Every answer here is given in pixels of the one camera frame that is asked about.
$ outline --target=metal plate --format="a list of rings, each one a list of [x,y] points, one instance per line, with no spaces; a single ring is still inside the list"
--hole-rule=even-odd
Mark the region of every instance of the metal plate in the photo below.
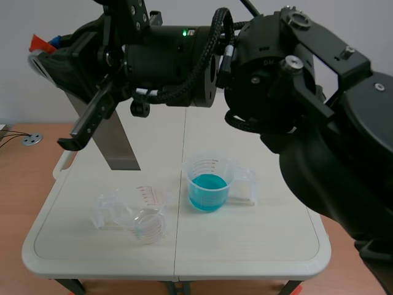
[[[34,132],[31,136],[25,136],[22,139],[22,144],[24,146],[34,146],[35,144],[39,143],[43,139],[42,133]]]

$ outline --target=cup handle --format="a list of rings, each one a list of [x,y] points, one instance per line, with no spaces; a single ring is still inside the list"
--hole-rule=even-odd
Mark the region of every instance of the cup handle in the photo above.
[[[255,206],[258,203],[258,189],[255,180],[255,172],[251,169],[236,167],[234,180],[248,183],[249,195],[247,199],[250,201],[250,206]]]
[[[94,199],[93,206],[90,211],[90,219],[93,221],[96,229],[100,229],[105,225],[104,211],[111,211],[117,203],[118,202],[114,195],[100,195]]]

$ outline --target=red object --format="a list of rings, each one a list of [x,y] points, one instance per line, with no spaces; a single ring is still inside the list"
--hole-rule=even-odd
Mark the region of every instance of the red object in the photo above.
[[[34,34],[33,38],[31,38],[29,51],[33,52],[36,49],[42,50],[46,53],[53,53],[56,51],[56,48]]]
[[[299,295],[300,292],[303,290],[302,286],[298,286],[295,291],[293,291],[290,295]]]

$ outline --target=cable clip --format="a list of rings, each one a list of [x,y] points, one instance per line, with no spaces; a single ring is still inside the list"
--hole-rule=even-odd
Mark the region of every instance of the cable clip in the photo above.
[[[231,63],[233,56],[233,45],[227,45],[224,52],[224,57],[220,65],[216,86],[224,89],[231,81]]]

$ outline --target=measuring cup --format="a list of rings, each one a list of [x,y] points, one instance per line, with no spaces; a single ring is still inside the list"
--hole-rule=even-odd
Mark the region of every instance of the measuring cup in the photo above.
[[[245,201],[254,206],[257,199],[255,173],[243,169],[219,152],[204,152],[183,164],[187,175],[188,193],[191,203],[203,211],[219,209],[228,199],[233,183],[245,181],[249,195]]]
[[[97,229],[105,224],[105,214],[129,230],[142,243],[154,243],[166,232],[165,208],[171,198],[153,186],[117,189],[111,195],[100,195],[93,204],[91,220]]]

